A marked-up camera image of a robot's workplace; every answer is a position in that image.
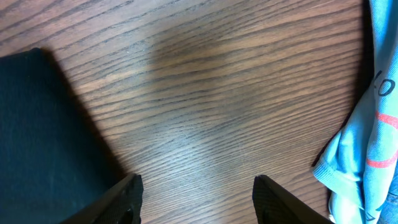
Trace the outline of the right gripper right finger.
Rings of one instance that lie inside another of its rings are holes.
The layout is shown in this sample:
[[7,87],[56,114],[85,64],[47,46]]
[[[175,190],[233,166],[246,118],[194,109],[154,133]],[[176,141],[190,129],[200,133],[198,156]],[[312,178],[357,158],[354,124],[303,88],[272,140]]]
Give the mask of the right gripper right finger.
[[254,178],[252,201],[258,224],[332,224],[266,175]]

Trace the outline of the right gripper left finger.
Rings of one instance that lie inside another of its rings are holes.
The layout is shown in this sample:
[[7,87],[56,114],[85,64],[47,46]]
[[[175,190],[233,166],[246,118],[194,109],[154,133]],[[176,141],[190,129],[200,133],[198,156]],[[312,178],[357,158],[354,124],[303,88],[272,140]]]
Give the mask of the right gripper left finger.
[[142,177],[129,174],[62,224],[141,224]]

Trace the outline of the black t-shirt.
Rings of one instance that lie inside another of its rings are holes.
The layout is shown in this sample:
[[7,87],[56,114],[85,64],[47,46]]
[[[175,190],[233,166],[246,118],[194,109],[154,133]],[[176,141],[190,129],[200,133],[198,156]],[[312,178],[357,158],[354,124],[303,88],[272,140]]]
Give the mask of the black t-shirt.
[[60,223],[123,175],[45,52],[1,58],[2,223]]

